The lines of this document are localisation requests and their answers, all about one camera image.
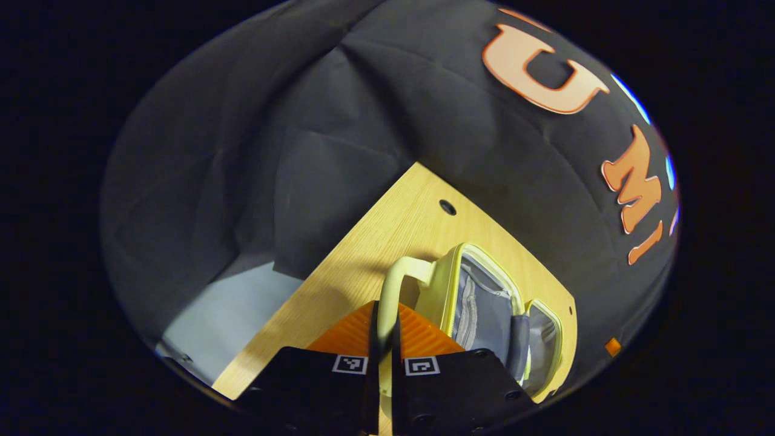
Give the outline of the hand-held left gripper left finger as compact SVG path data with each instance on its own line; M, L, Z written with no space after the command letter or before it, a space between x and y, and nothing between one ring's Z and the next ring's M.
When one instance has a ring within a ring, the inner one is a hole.
M307 348L280 348L237 398L263 435L378 433L376 301L341 318Z

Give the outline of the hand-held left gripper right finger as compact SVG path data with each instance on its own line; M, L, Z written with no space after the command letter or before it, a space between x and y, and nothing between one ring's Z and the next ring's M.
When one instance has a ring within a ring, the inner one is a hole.
M492 350L463 349L408 306L391 344L395 435L504 435L537 411Z

